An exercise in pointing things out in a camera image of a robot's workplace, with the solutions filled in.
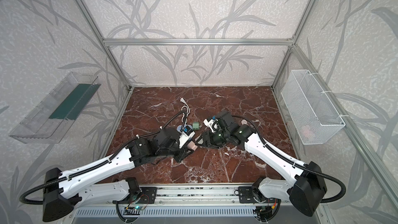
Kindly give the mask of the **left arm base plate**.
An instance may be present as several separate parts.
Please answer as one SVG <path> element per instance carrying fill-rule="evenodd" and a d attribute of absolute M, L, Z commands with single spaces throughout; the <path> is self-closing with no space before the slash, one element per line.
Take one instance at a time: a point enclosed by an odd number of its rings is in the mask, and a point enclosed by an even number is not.
<path fill-rule="evenodd" d="M 157 190 L 157 187 L 143 187 L 140 193 L 129 194 L 124 200 L 128 204 L 154 204 Z"/>

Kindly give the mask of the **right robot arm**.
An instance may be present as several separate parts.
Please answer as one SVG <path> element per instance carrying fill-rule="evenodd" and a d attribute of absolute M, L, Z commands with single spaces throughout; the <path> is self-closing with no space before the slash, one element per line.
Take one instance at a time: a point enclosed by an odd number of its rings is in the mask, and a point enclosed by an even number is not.
<path fill-rule="evenodd" d="M 305 163 L 286 154 L 263 138 L 257 126 L 248 118 L 241 117 L 247 124 L 236 121 L 239 116 L 222 111 L 206 118 L 208 128 L 200 137 L 202 147 L 222 148 L 228 144 L 243 148 L 272 167 L 281 179 L 259 178 L 252 191 L 258 202 L 274 198 L 290 202 L 299 212 L 313 216 L 321 203 L 331 203 L 345 196 L 345 184 L 330 175 L 322 173 L 314 162 Z"/>

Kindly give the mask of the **pink plug adapter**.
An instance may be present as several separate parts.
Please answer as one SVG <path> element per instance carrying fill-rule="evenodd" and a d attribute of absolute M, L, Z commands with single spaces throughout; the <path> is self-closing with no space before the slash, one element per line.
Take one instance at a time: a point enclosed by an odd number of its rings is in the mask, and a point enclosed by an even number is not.
<path fill-rule="evenodd" d="M 187 147 L 189 148 L 189 149 L 191 149 L 191 150 L 196 150 L 198 147 L 196 146 L 196 144 L 194 143 L 194 142 L 190 142 L 188 145 L 187 145 Z"/>

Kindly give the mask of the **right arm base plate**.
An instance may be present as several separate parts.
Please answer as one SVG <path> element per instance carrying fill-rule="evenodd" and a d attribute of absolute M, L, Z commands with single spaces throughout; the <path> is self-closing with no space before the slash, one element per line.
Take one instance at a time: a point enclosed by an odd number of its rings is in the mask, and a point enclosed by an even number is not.
<path fill-rule="evenodd" d="M 259 203 L 259 204 L 274 204 L 278 200 L 275 198 L 266 198 L 260 194 L 257 190 L 253 190 L 251 186 L 240 186 L 238 187 L 236 195 L 239 198 L 240 203 Z"/>

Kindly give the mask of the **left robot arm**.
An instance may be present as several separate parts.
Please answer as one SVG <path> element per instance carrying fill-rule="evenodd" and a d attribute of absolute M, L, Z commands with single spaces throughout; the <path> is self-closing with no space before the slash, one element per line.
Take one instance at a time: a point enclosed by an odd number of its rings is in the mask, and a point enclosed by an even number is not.
<path fill-rule="evenodd" d="M 194 150 L 188 146 L 194 131 L 186 125 L 188 114 L 182 110 L 158 131 L 137 136 L 123 143 L 113 154 L 86 166 L 46 172 L 45 181 L 24 192 L 19 201 L 42 206 L 42 220 L 46 223 L 61 219 L 75 208 L 102 201 L 133 202 L 141 197 L 141 189 L 134 178 L 112 184 L 99 182 L 115 174 L 144 164 L 172 157 L 181 162 Z"/>

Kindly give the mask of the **green plug adapter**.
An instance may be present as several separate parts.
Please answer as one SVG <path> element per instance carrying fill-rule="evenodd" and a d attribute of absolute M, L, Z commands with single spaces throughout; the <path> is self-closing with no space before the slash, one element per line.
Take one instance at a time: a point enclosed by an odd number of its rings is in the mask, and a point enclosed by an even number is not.
<path fill-rule="evenodd" d="M 192 124 L 193 130 L 199 130 L 200 129 L 200 123 L 199 122 L 194 122 Z"/>

